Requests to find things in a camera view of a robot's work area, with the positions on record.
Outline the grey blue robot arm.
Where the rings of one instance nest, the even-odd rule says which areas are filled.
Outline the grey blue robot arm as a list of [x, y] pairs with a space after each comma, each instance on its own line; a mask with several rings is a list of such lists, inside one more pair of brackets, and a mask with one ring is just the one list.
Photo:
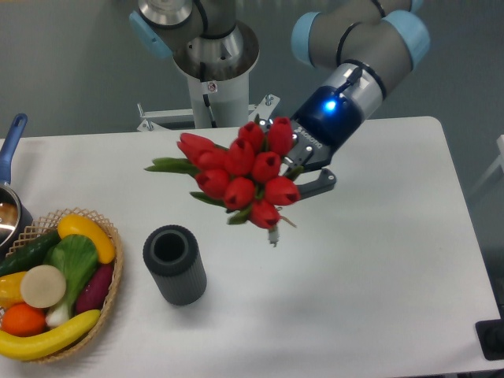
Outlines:
[[[331, 75], [291, 118], [295, 145], [290, 171], [317, 171], [303, 198], [330, 191], [334, 153], [412, 72], [430, 36], [416, 12], [419, 1], [350, 1], [331, 13], [306, 13], [291, 33], [303, 64]], [[268, 120], [276, 101], [249, 104], [249, 75], [259, 58], [251, 28], [233, 1], [140, 1], [129, 23], [156, 57], [173, 59], [186, 77], [196, 128], [226, 128], [255, 117]]]

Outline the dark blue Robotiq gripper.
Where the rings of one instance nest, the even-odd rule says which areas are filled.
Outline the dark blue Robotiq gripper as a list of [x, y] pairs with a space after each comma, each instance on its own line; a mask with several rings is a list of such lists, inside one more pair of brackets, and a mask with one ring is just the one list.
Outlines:
[[[319, 87], [291, 117], [294, 146], [285, 162], [289, 169], [302, 166], [306, 171], [321, 169], [311, 182], [297, 186], [301, 199], [308, 199], [334, 189], [335, 174], [328, 166], [335, 152], [354, 134], [363, 122], [353, 100], [334, 87]], [[254, 123], [263, 132], [272, 127], [271, 117], [254, 116]]]

